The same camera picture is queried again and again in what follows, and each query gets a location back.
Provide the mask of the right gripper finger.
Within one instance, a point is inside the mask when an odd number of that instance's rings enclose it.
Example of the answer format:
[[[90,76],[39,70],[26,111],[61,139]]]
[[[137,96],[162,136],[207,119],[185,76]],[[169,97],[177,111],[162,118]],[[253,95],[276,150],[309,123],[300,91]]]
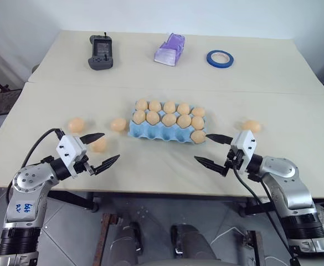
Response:
[[[225,176],[225,167],[217,165],[216,163],[214,163],[214,161],[204,157],[194,156],[194,158],[207,169],[210,169],[214,172],[219,173],[222,176]]]
[[[220,134],[206,134],[206,137],[219,144],[227,144],[227,145],[230,145],[233,140],[232,137],[220,135]]]

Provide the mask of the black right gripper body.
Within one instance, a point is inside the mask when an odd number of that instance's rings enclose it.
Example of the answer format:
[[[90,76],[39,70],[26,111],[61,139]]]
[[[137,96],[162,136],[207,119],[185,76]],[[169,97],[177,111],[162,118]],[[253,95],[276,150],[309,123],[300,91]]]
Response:
[[[239,170],[243,163],[243,156],[244,153],[242,150],[234,151],[230,149],[227,154],[227,159],[224,163],[225,170],[223,171],[223,175],[226,176],[228,171],[233,168]]]

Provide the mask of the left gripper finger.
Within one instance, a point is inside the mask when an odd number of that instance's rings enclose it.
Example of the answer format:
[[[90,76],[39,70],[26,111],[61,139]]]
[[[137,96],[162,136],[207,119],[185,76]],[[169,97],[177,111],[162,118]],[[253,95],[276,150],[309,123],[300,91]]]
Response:
[[[95,142],[96,140],[100,139],[101,137],[103,137],[105,134],[104,133],[93,133],[93,134],[87,134],[84,135],[82,137],[80,137],[80,140],[83,144],[90,144],[92,142]]]
[[[116,155],[111,158],[108,158],[107,160],[103,161],[102,164],[98,167],[91,166],[93,174],[98,175],[98,174],[104,172],[105,170],[110,168],[119,159],[119,157],[120,157],[120,155]]]

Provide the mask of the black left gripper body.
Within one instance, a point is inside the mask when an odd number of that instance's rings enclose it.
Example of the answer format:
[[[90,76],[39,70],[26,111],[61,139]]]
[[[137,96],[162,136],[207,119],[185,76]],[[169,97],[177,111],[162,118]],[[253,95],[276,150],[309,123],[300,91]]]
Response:
[[[88,172],[90,176],[94,174],[94,170],[92,169],[92,166],[88,163],[89,158],[84,155],[83,158],[79,161],[76,161],[74,163],[74,170],[77,174],[80,174],[82,172]]]

